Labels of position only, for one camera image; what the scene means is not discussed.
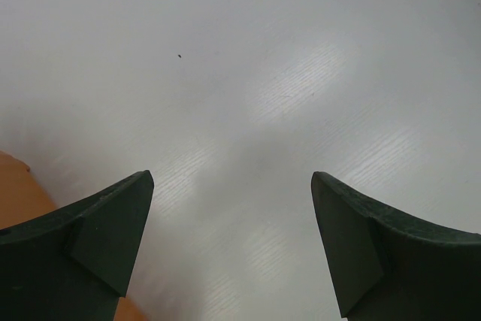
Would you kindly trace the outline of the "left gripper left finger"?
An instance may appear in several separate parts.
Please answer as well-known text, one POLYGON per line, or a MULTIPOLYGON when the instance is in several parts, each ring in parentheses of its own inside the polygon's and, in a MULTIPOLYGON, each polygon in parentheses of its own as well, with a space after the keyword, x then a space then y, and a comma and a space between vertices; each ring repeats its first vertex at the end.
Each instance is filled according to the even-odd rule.
POLYGON ((126 296, 153 197, 139 171, 1 230, 3 320, 112 320, 126 296))

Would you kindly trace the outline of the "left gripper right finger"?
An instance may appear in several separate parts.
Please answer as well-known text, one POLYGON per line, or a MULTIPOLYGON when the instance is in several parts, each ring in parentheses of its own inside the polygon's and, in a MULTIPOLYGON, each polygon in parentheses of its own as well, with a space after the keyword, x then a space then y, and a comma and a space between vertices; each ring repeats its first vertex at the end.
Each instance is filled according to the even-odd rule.
POLYGON ((361 194, 325 172, 311 180, 340 315, 348 320, 478 320, 480 236, 361 194))

